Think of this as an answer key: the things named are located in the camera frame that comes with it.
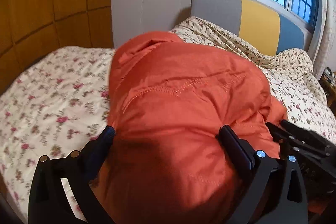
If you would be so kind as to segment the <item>orange padded jacket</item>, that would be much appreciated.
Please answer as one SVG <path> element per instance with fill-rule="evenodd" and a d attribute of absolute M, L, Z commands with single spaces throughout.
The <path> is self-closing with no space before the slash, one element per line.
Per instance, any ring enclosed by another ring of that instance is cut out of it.
<path fill-rule="evenodd" d="M 223 223 L 244 181 L 217 140 L 228 125 L 279 159 L 266 123 L 288 118 L 251 61 L 150 32 L 121 46 L 109 75 L 116 131 L 94 189 L 115 223 Z"/>

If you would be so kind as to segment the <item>wooden bedside table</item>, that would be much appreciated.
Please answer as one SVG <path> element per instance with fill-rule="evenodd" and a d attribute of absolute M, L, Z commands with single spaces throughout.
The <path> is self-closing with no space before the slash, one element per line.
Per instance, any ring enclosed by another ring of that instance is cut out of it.
<path fill-rule="evenodd" d="M 326 94 L 327 106 L 331 107 L 335 103 L 335 74 L 329 67 L 324 69 L 319 82 Z"/>

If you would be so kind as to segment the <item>right floral curtain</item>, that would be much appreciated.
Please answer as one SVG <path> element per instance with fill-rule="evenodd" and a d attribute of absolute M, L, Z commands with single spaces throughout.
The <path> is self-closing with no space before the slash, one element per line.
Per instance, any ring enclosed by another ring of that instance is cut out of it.
<path fill-rule="evenodd" d="M 313 63 L 313 74 L 317 79 L 327 67 L 327 61 L 335 42 L 335 0 L 320 0 L 322 21 L 319 30 L 317 53 Z"/>

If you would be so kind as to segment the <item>floral bed quilt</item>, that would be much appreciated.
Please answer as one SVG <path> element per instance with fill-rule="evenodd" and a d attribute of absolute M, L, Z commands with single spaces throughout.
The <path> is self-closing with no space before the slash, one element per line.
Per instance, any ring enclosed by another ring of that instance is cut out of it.
<path fill-rule="evenodd" d="M 255 63 L 291 123 L 335 142 L 335 116 L 305 51 L 292 48 L 263 55 L 232 32 L 194 16 L 172 32 L 185 42 L 214 46 Z M 1 175 L 24 219 L 38 158 L 60 158 L 80 149 L 106 126 L 107 78 L 114 53 L 60 48 L 23 72 L 1 96 Z"/>

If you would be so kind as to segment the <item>grey yellow blue headboard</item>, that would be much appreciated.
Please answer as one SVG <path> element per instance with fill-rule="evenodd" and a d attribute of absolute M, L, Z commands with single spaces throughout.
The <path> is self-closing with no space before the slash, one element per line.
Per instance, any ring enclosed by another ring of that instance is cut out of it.
<path fill-rule="evenodd" d="M 253 0 L 191 0 L 191 16 L 232 32 L 264 55 L 305 47 L 298 25 Z"/>

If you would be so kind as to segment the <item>wooden wardrobe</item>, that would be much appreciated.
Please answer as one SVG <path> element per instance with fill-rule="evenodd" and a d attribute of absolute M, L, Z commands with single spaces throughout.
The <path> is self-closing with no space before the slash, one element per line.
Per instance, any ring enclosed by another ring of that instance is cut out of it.
<path fill-rule="evenodd" d="M 65 46 L 113 47 L 111 0 L 1 0 L 1 91 Z"/>

